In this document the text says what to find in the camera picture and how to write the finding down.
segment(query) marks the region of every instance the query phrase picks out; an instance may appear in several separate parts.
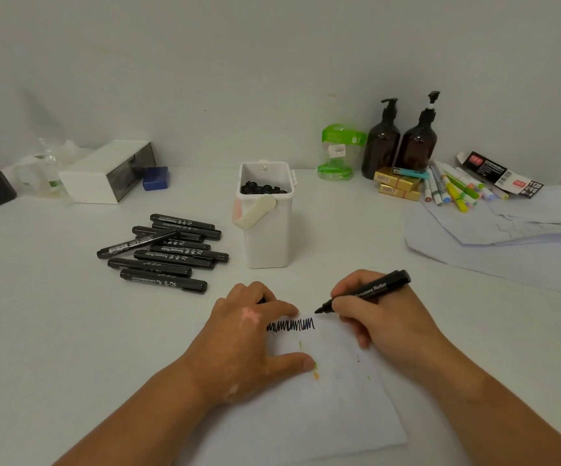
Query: brown glass bottle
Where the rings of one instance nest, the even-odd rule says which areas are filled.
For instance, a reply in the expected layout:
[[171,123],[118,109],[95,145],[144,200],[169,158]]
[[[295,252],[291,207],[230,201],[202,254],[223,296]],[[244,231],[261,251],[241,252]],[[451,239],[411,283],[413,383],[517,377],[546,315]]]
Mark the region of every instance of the brown glass bottle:
[[427,169],[434,147],[436,147],[436,140],[438,140],[438,136],[432,129],[432,122],[436,116],[433,102],[438,99],[439,94],[439,91],[430,93],[430,105],[421,112],[418,124],[403,134],[401,146],[395,158],[395,167],[417,172],[424,172]]
[[383,166],[392,166],[395,151],[399,145],[401,134],[393,120],[397,115],[397,98],[383,99],[388,105],[382,113],[382,121],[374,125],[367,136],[367,144],[362,157],[362,175],[373,179],[376,172]]

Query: gold box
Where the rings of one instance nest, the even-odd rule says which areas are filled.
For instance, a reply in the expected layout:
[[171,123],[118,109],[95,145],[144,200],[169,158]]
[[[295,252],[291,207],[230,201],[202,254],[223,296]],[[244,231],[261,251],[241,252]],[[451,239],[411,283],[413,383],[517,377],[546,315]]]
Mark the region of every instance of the gold box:
[[404,191],[403,189],[393,188],[392,186],[388,186],[384,183],[380,185],[380,193],[402,197],[404,199],[410,199],[412,201],[418,201],[419,199],[421,199],[421,192],[416,189],[413,189],[412,191]]
[[393,188],[401,189],[402,191],[413,191],[417,189],[418,185],[421,183],[420,178],[393,174],[393,169],[388,166],[379,169],[374,175],[373,180],[378,183],[387,184]]

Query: stack of paper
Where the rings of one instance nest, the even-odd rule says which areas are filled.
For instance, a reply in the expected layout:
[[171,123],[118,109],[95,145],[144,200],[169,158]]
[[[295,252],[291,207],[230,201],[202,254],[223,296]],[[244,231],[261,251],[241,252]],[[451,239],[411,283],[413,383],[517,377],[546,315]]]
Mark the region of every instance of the stack of paper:
[[217,411],[178,464],[275,466],[407,442],[370,352],[336,316],[299,322],[273,324],[268,350],[309,353],[315,371]]
[[533,199],[480,201],[462,214],[407,206],[408,246],[443,263],[561,292],[561,186]]

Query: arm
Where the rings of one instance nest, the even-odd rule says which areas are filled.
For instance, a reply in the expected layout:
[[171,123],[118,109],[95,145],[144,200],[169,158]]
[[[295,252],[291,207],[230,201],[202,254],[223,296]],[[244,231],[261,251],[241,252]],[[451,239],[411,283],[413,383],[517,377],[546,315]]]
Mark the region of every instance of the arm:
[[[258,302],[265,298],[264,304]],[[236,285],[216,301],[188,350],[155,374],[54,466],[168,465],[214,407],[246,399],[270,384],[313,369],[306,353],[269,357],[266,326],[294,317],[261,283]]]
[[[359,270],[331,296],[381,276]],[[457,350],[409,286],[373,302],[336,297],[333,309],[352,325],[362,348],[373,343],[438,401],[476,465],[561,464],[561,434]]]

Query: white table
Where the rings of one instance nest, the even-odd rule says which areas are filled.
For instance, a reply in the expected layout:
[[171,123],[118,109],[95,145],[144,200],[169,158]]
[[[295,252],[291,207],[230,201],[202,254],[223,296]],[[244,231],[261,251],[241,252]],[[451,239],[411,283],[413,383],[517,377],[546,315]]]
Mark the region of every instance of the white table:
[[[237,169],[178,168],[168,190],[137,188],[120,205],[22,197],[0,207],[0,465],[48,464],[188,346],[217,297],[266,283],[309,312],[357,268],[406,269],[442,331],[561,431],[561,294],[442,265],[410,252],[402,210],[360,175],[328,183],[298,171],[292,263],[246,268],[230,224]],[[126,282],[95,252],[158,212],[212,222],[228,265],[193,277],[205,295]],[[381,363],[408,445],[325,465],[465,465],[434,402]]]

